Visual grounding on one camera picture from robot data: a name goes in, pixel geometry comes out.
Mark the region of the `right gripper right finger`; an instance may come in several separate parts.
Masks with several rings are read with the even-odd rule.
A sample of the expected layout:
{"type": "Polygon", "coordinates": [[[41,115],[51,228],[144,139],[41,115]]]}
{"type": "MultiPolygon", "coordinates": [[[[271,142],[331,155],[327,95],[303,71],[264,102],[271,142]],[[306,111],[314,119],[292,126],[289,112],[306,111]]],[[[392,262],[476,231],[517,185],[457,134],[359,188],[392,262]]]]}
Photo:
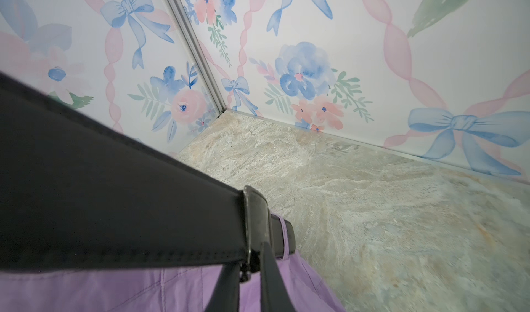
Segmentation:
{"type": "Polygon", "coordinates": [[[261,312],[295,312],[268,242],[260,252],[260,295],[261,312]]]}

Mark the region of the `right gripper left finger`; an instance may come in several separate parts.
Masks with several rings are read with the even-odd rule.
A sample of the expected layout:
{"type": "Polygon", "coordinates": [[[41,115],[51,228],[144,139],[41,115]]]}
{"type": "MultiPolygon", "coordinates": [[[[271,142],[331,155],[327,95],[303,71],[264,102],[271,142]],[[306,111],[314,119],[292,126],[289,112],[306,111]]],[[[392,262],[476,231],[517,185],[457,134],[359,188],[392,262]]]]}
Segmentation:
{"type": "Polygon", "coordinates": [[[240,303],[240,264],[223,265],[205,312],[238,312],[240,303]]]}

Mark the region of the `purple trousers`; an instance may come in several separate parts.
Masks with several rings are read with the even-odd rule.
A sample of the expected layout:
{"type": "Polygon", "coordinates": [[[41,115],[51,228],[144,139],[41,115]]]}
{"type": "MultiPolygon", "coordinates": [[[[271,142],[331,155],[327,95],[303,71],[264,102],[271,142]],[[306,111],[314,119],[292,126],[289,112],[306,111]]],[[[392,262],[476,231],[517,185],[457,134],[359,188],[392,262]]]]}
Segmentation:
{"type": "MultiPolygon", "coordinates": [[[[297,311],[344,311],[295,250],[290,222],[272,215],[275,256],[297,311]]],[[[2,311],[203,311],[222,268],[1,273],[2,311]]]]}

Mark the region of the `black leather belt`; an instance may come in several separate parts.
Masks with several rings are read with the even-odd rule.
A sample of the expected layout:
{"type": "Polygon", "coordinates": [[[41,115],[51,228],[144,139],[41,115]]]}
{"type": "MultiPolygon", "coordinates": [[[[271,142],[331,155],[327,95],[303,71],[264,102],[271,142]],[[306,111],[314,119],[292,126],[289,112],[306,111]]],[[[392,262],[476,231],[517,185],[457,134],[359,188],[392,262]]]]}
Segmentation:
{"type": "Polygon", "coordinates": [[[1,76],[1,269],[250,262],[254,189],[235,189],[1,76]]]}

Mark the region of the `left aluminium corner post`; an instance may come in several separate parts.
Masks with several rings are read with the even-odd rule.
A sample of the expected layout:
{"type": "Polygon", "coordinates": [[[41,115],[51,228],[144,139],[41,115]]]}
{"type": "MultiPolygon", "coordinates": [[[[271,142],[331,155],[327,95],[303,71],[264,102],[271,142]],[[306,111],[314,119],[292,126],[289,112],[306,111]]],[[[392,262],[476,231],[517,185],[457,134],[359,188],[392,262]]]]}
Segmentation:
{"type": "Polygon", "coordinates": [[[227,110],[226,105],[181,0],[167,0],[167,2],[215,106],[220,113],[224,113],[227,110]]]}

